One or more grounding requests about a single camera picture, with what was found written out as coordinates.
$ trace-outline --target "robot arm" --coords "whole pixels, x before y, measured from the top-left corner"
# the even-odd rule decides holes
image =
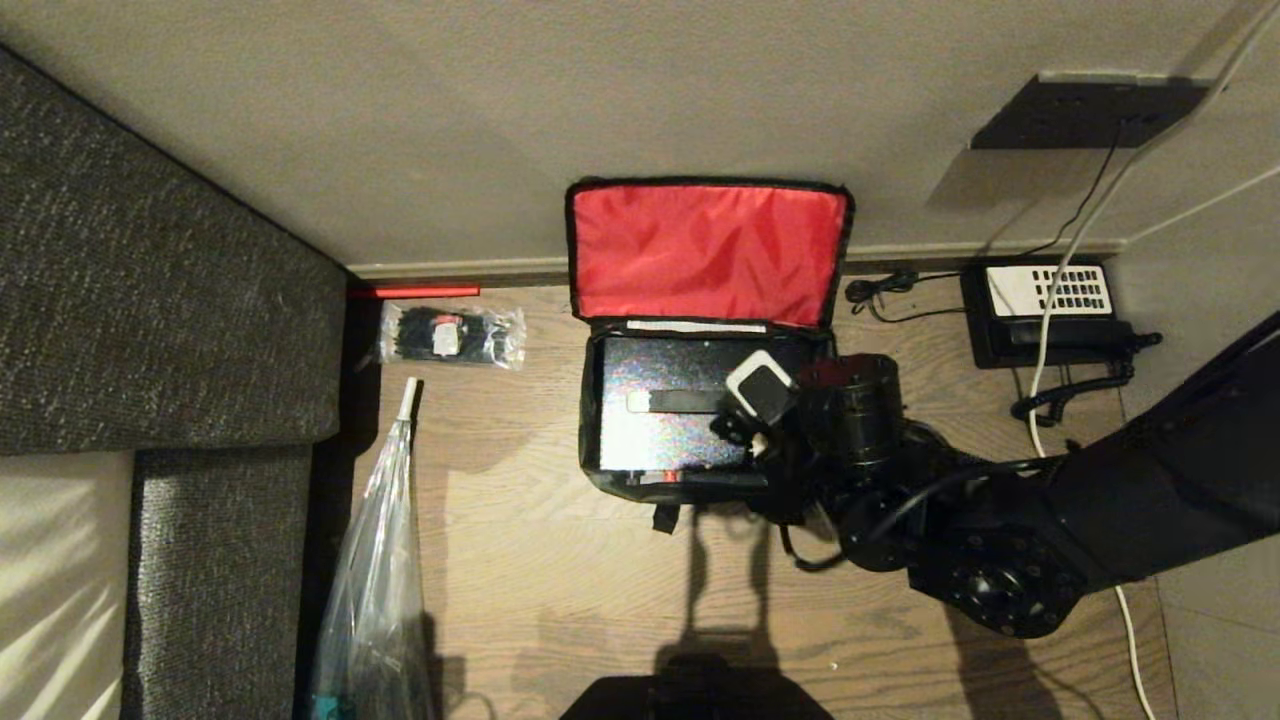
[[[988,462],[952,448],[904,418],[883,355],[780,379],[791,398],[772,423],[739,410],[717,424],[768,438],[756,462],[773,491],[754,510],[785,529],[817,505],[840,533],[838,559],[905,568],[913,588],[977,623],[1036,638],[1083,594],[1280,533],[1277,332],[1280,314],[1144,415],[1057,457]]]

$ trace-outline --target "black wall plate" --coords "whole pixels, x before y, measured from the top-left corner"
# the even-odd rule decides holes
[[[1138,147],[1190,113],[1208,86],[1188,78],[1157,85],[1044,82],[1033,77],[969,142],[973,150]]]

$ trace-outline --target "wooden floor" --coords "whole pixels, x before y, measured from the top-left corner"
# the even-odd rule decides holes
[[[522,372],[397,364],[381,382],[383,430],[404,378],[426,382],[416,500],[426,611],[452,720],[558,717],[598,678],[652,674],[682,635],[686,644],[718,638],[748,661],[776,657],[835,717],[1142,716],[1111,592],[1084,598],[1053,635],[1020,642],[910,591],[904,573],[803,574],[776,534],[744,515],[701,515],[695,533],[686,512],[673,537],[653,532],[650,506],[596,491],[577,468],[588,329],[570,314],[567,288],[485,291],[481,302],[524,307]],[[924,283],[886,302],[887,315],[955,306],[959,286]],[[1019,393],[1012,372],[973,366],[963,315],[881,324],[850,316],[841,300],[836,316],[841,352],[897,360],[909,416],[988,459],[1033,455],[1025,428],[1007,414]],[[1059,382],[1056,369],[1047,375]],[[1046,448],[1093,441],[1121,421],[1117,395],[1084,396],[1064,429],[1043,433]],[[376,446],[357,462],[357,492],[375,454]],[[705,548],[698,569],[705,584],[690,635],[695,543]],[[809,556],[831,550],[803,532],[796,544]],[[1158,717],[1174,717],[1155,582],[1128,592],[1147,693]]]

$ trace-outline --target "black box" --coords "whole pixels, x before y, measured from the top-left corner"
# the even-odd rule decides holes
[[[591,179],[568,190],[571,300],[591,325],[579,457],[596,487],[659,503],[767,489],[710,421],[730,370],[756,350],[792,374],[835,355],[852,218],[849,192],[820,183]]]

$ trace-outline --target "plastic bag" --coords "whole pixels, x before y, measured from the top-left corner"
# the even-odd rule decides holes
[[[383,363],[434,360],[518,370],[525,364],[525,314],[518,307],[497,313],[385,302],[378,355]]]
[[[431,720],[410,493],[411,378],[342,539],[311,675],[311,720]]]

